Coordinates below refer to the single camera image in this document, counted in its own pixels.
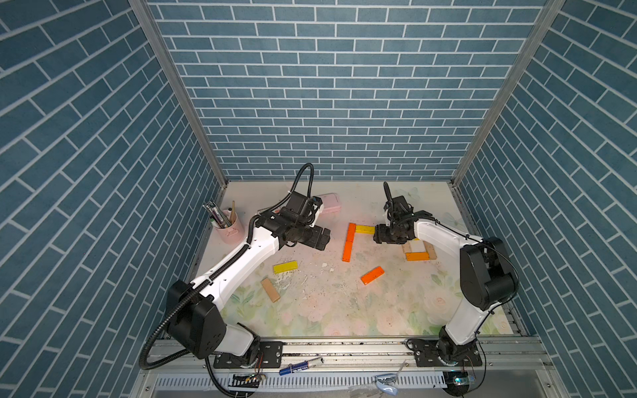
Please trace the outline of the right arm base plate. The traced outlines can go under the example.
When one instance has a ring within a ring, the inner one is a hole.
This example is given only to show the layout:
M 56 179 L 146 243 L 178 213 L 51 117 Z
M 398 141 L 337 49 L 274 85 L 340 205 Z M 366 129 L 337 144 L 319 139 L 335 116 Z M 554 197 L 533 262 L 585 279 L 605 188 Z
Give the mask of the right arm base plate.
M 406 347 L 413 352 L 418 367 L 482 366 L 483 361 L 476 342 L 464 346 L 455 345 L 451 340 L 425 340 L 409 338 Z

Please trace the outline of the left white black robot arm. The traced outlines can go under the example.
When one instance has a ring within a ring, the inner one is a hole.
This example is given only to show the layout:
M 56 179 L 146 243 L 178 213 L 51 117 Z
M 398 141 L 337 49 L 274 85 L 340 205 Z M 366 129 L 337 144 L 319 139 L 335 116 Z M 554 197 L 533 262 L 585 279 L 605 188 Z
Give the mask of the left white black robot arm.
M 297 224 L 275 214 L 263 222 L 252 217 L 245 243 L 193 281 L 171 286 L 166 312 L 172 318 L 164 329 L 198 359 L 229 355 L 237 366 L 249 366 L 259 356 L 260 337 L 246 326 L 228 324 L 221 311 L 247 277 L 279 250 L 297 244 L 325 250 L 330 238 L 330 229 L 313 223 Z

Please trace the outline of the orange block low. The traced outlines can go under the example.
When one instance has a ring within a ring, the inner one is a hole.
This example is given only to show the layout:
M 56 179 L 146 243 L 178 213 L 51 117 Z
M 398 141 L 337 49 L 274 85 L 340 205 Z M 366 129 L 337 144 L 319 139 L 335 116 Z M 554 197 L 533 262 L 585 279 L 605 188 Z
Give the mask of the orange block low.
M 348 243 L 353 243 L 354 242 L 354 237 L 356 234 L 356 228 L 357 225 L 354 223 L 350 223 L 348 225 L 348 232 L 347 232 L 347 237 L 346 237 L 346 242 Z

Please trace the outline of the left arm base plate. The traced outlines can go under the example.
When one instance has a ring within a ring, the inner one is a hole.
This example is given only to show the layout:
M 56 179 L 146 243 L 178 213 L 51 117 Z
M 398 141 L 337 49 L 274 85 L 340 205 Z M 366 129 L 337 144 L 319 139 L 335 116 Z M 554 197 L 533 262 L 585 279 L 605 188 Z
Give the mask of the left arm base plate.
M 282 341 L 255 341 L 242 356 L 222 353 L 215 356 L 212 366 L 215 369 L 278 369 L 283 355 Z

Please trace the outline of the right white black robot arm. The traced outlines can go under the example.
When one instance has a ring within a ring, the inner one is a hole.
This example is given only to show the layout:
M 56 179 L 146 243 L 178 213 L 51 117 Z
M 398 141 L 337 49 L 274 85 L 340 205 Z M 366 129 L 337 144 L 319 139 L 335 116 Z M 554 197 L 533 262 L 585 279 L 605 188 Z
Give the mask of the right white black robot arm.
M 378 244 L 404 245 L 418 239 L 456 260 L 463 298 L 439 333 L 438 347 L 443 353 L 469 347 L 490 313 L 518 292 L 519 276 L 504 242 L 496 237 L 481 238 L 459 232 L 429 212 L 415 211 L 405 197 L 391 195 L 387 182 L 383 191 L 387 220 L 375 226 L 373 240 Z

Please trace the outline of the wooden block low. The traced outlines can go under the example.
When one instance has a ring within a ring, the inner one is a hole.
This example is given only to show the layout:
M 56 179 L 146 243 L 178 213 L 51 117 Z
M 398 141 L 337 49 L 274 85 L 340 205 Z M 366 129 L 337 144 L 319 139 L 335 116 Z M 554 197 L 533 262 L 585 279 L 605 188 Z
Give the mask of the wooden block low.
M 423 245 L 426 249 L 426 253 L 429 255 L 429 259 L 430 260 L 436 260 L 437 259 L 437 255 L 436 255 L 436 250 L 434 245 L 431 245 L 431 243 L 424 241 Z

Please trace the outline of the light orange block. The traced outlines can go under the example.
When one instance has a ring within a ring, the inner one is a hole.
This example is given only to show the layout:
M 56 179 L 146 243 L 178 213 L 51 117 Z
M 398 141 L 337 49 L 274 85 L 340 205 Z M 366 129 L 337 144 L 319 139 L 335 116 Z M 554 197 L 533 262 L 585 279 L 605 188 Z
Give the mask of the light orange block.
M 427 261 L 430 260 L 431 257 L 427 252 L 411 252 L 406 253 L 407 261 Z

